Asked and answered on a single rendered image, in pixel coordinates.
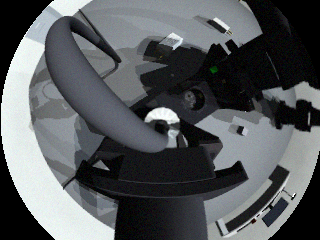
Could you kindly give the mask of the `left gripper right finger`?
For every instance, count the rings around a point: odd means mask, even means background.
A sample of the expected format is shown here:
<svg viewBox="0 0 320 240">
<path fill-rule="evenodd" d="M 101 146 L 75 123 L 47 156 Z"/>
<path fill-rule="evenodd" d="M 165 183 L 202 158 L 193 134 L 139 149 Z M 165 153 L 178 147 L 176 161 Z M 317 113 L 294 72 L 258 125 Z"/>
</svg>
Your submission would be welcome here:
<svg viewBox="0 0 320 240">
<path fill-rule="evenodd" d="M 215 160 L 221 149 L 223 149 L 223 143 L 221 143 L 220 137 L 187 123 L 187 121 L 181 119 L 181 117 L 179 117 L 179 120 L 180 131 L 179 135 L 176 136 L 177 148 L 187 147 L 184 141 L 185 137 L 188 141 L 188 147 L 207 147 L 212 161 Z"/>
</svg>

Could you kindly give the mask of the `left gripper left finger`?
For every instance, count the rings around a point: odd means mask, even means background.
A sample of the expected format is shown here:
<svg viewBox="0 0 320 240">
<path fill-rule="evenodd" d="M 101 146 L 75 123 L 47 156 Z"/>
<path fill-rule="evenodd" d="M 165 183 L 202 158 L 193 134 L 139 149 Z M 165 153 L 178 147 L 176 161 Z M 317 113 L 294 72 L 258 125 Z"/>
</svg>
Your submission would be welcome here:
<svg viewBox="0 0 320 240">
<path fill-rule="evenodd" d="M 147 117 L 147 116 L 145 116 L 145 117 Z M 143 117 L 143 119 L 141 119 L 141 120 L 144 121 L 145 117 Z M 119 143 L 116 143 L 115 140 L 109 139 L 109 137 L 107 137 L 107 136 L 104 137 L 103 141 L 101 141 L 101 144 L 121 145 Z"/>
</svg>

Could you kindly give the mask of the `small white cube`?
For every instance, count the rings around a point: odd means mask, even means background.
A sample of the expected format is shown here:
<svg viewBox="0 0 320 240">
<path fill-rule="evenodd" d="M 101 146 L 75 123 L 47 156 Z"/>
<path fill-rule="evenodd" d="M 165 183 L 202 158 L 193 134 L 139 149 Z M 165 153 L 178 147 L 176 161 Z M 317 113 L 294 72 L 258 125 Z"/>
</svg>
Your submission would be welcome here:
<svg viewBox="0 0 320 240">
<path fill-rule="evenodd" d="M 239 133 L 240 133 L 240 135 L 247 136 L 248 129 L 245 127 L 240 127 Z"/>
</svg>

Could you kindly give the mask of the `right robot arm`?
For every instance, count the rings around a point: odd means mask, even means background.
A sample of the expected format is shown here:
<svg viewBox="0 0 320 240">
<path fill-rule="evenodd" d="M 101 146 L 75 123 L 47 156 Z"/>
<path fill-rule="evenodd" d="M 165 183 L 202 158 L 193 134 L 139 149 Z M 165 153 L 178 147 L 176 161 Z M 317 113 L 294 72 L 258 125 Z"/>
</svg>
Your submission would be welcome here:
<svg viewBox="0 0 320 240">
<path fill-rule="evenodd" d="M 287 91 L 303 81 L 309 87 L 320 89 L 307 48 L 287 17 L 269 0 L 244 1 L 251 8 L 263 33 L 241 45 L 239 49 L 247 59 L 249 71 L 256 84 L 260 85 L 261 91 L 280 87 Z M 311 115 L 308 125 L 309 109 Z M 295 113 L 296 119 L 293 119 Z M 285 105 L 283 100 L 277 111 L 277 125 L 279 129 L 283 129 L 285 124 L 295 124 L 299 131 L 311 132 L 311 127 L 320 125 L 320 109 L 312 107 L 312 101 L 303 99 L 296 101 L 295 109 Z"/>
</svg>

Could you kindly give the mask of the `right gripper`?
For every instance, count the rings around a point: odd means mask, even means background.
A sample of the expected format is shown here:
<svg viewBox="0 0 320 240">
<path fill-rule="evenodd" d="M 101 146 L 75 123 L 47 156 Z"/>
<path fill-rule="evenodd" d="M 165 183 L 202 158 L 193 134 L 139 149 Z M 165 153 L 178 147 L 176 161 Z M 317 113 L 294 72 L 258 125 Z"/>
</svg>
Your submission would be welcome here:
<svg viewBox="0 0 320 240">
<path fill-rule="evenodd" d="M 256 96 L 257 103 L 264 100 L 260 85 L 257 85 L 255 79 L 253 79 L 252 72 L 249 71 L 247 65 L 248 61 L 245 59 L 243 52 L 241 52 L 239 47 L 235 44 L 235 41 L 232 39 L 228 40 L 225 45 L 227 45 L 228 51 L 231 51 L 229 55 L 225 52 L 225 49 L 221 47 L 220 43 L 217 45 L 213 43 L 211 48 L 209 48 L 203 65 L 201 65 L 199 71 L 196 73 L 204 71 L 205 68 L 212 67 L 212 65 L 223 60 L 224 57 L 228 57 L 228 60 L 231 61 L 232 67 L 235 68 L 237 77 L 239 77 L 241 84 L 243 84 L 244 92 L 233 97 L 232 100 L 229 100 L 228 103 L 224 104 L 220 109 L 236 109 L 236 111 L 244 112 L 255 111 L 255 105 L 253 105 L 252 97 Z"/>
</svg>

